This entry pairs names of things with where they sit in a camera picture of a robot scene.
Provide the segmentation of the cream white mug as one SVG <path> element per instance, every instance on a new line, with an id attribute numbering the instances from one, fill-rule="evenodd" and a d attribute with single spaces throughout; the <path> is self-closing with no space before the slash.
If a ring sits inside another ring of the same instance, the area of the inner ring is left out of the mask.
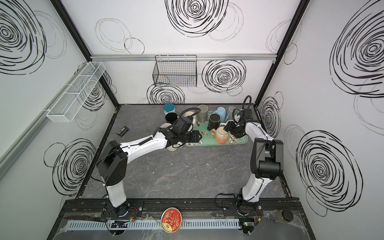
<path id="1" fill-rule="evenodd" d="M 170 151 L 170 152 L 174 152 L 174 151 L 176 151 L 177 149 L 181 148 L 183 145 L 184 145 L 184 143 L 182 143 L 182 142 L 178 142 L 178 143 L 175 144 L 175 145 L 171 145 L 171 146 L 167 147 L 167 150 Z"/>

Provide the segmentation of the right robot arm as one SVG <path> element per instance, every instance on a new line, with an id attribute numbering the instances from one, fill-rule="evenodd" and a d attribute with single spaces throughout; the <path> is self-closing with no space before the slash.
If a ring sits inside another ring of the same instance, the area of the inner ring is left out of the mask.
<path id="1" fill-rule="evenodd" d="M 237 196 L 237 210 L 259 207 L 259 200 L 267 185 L 283 173 L 284 144 L 271 137 L 260 121 L 253 119 L 251 109 L 240 109 L 239 114 L 225 124 L 225 131 L 234 137 L 248 136 L 253 142 L 251 176 Z"/>

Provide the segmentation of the black mug white interior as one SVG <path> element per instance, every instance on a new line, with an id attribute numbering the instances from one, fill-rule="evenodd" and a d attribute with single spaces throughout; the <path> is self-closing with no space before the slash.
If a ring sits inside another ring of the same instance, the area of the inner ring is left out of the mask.
<path id="1" fill-rule="evenodd" d="M 211 131 L 213 129 L 216 130 L 217 128 L 220 127 L 220 123 L 221 123 L 221 116 L 216 113 L 211 114 L 209 116 L 207 130 L 208 131 Z"/>

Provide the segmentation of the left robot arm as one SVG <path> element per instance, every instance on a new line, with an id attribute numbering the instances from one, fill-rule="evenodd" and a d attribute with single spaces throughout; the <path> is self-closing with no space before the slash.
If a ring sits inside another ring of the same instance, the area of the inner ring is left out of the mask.
<path id="1" fill-rule="evenodd" d="M 129 212 L 123 180 L 130 162 L 157 150 L 199 143 L 202 138 L 202 134 L 194 130 L 192 117 L 178 117 L 171 126 L 158 127 L 147 137 L 127 143 L 109 142 L 99 158 L 97 169 L 116 214 L 124 217 Z"/>

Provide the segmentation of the white speckled mug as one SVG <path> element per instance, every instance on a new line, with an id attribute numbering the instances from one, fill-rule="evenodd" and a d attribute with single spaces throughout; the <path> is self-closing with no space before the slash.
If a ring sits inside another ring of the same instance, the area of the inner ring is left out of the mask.
<path id="1" fill-rule="evenodd" d="M 220 127 L 231 126 L 233 124 L 236 124 L 236 123 L 233 120 L 228 120 L 225 123 L 220 123 Z"/>

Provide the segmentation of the black and white mug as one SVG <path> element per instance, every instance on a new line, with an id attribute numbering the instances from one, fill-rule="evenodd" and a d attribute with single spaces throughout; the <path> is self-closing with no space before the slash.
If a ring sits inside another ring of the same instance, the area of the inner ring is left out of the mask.
<path id="1" fill-rule="evenodd" d="M 165 116 L 166 122 L 173 125 L 178 120 L 176 113 L 167 113 Z"/>

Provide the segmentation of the pink mug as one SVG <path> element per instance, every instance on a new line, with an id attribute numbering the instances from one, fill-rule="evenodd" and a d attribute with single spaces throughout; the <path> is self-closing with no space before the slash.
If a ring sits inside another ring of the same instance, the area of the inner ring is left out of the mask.
<path id="1" fill-rule="evenodd" d="M 171 125 L 172 125 L 172 124 L 170 124 L 170 123 L 164 123 L 164 124 L 162 124 L 162 125 L 160 126 L 160 128 L 165 129 L 165 128 L 170 127 Z"/>

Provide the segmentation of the orange peach mug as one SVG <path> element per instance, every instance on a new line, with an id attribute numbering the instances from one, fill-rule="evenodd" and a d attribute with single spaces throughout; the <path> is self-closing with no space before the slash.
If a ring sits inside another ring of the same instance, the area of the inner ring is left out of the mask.
<path id="1" fill-rule="evenodd" d="M 225 131 L 224 127 L 211 130 L 211 134 L 214 135 L 215 141 L 220 145 L 227 143 L 230 136 L 230 133 Z"/>

